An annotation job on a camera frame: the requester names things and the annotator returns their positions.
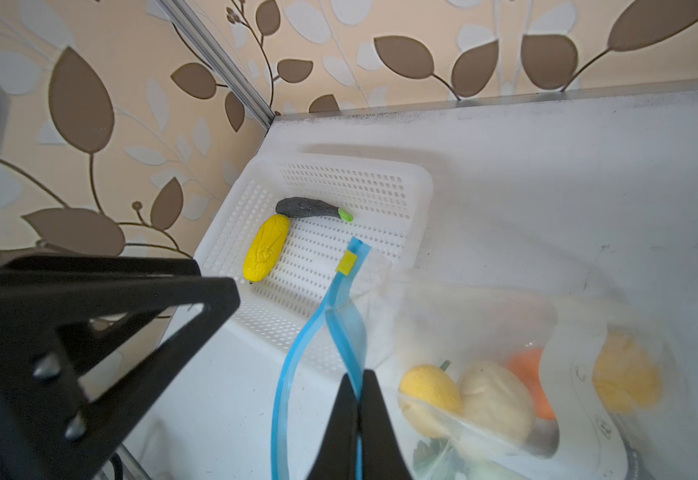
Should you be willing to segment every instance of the beige wall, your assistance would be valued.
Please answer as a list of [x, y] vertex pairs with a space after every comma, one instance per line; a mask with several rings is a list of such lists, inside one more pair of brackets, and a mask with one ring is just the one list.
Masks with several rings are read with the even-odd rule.
[[191, 255], [265, 135], [217, 82], [152, 2], [0, 2], [0, 255]]
[[280, 61], [306, 61], [279, 64], [300, 80], [311, 62], [303, 81], [274, 82], [283, 114], [453, 99], [432, 66], [466, 98], [558, 90], [608, 47], [569, 88], [698, 78], [698, 0], [188, 3], [267, 100], [267, 65], [276, 78]]

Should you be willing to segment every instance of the perforated basket wall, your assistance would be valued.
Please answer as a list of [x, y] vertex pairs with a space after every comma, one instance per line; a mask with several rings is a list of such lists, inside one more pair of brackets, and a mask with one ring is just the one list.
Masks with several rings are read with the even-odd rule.
[[[266, 155], [252, 159], [235, 182], [194, 256], [203, 275], [230, 276], [242, 305], [233, 321], [286, 352], [327, 292], [346, 245], [356, 236], [392, 262], [412, 266], [432, 195], [423, 168], [332, 155]], [[354, 216], [292, 219], [282, 254], [271, 273], [250, 285], [242, 264], [258, 228], [279, 200], [309, 197]], [[330, 337], [318, 334], [304, 364], [327, 375], [344, 367]]]

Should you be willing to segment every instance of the brown leaf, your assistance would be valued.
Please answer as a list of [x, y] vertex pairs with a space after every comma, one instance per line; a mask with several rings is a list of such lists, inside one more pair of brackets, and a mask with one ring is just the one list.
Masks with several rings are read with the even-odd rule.
[[608, 48], [631, 52], [666, 40], [698, 22], [698, 0], [634, 0], [613, 24]]
[[415, 80], [434, 73], [434, 58], [423, 43], [398, 35], [378, 37], [374, 43], [381, 61], [392, 72]]
[[258, 5], [255, 23], [263, 36], [271, 35], [280, 29], [280, 8], [274, 0], [266, 0]]
[[224, 107], [226, 108], [226, 117], [229, 119], [229, 123], [234, 131], [240, 131], [242, 122], [245, 121], [245, 106], [237, 98], [233, 92], [226, 94], [226, 101], [224, 102]]
[[76, 254], [119, 255], [124, 233], [111, 218], [86, 208], [46, 208], [22, 216], [48, 244]]
[[178, 220], [183, 208], [184, 191], [181, 189], [181, 183], [173, 177], [154, 199], [152, 226], [157, 230], [167, 230]]
[[277, 74], [287, 83], [303, 82], [311, 74], [314, 62], [311, 60], [296, 60], [286, 58], [277, 63]]
[[340, 108], [338, 108], [338, 102], [336, 101], [336, 98], [331, 94], [331, 95], [323, 95], [319, 97], [317, 100], [311, 102], [311, 105], [309, 105], [309, 113], [310, 114], [315, 114], [319, 113], [321, 111], [338, 111]]
[[578, 66], [578, 49], [565, 35], [525, 35], [520, 56], [530, 82], [544, 90], [563, 86]]
[[181, 65], [170, 76], [178, 87], [200, 100], [208, 100], [215, 95], [217, 85], [215, 78], [207, 67], [201, 63], [187, 63]]
[[0, 250], [0, 262], [9, 262], [20, 256], [36, 254], [58, 254], [57, 250], [46, 246], [30, 246], [29, 248], [17, 248], [14, 250]]
[[488, 84], [497, 64], [498, 40], [463, 52], [452, 66], [452, 89], [462, 97], [473, 97]]
[[114, 109], [95, 70], [71, 47], [61, 53], [48, 87], [50, 117], [71, 146], [94, 154], [108, 144]]

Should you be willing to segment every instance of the black cable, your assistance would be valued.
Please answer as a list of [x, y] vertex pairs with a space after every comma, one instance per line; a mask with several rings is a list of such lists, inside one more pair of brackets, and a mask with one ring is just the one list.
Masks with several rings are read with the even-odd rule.
[[115, 453], [109, 461], [112, 463], [112, 468], [114, 469], [114, 480], [123, 480], [124, 469], [122, 467], [122, 459]]

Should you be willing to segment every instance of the silver bolt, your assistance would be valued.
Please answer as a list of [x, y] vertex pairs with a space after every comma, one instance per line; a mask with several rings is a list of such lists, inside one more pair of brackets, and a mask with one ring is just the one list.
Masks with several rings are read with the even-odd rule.
[[67, 440], [73, 442], [85, 435], [86, 429], [87, 427], [85, 425], [85, 419], [82, 417], [82, 412], [77, 412], [77, 415], [66, 425], [66, 432], [64, 432], [63, 435]]
[[55, 353], [48, 353], [34, 365], [34, 378], [49, 380], [61, 373], [61, 362]]

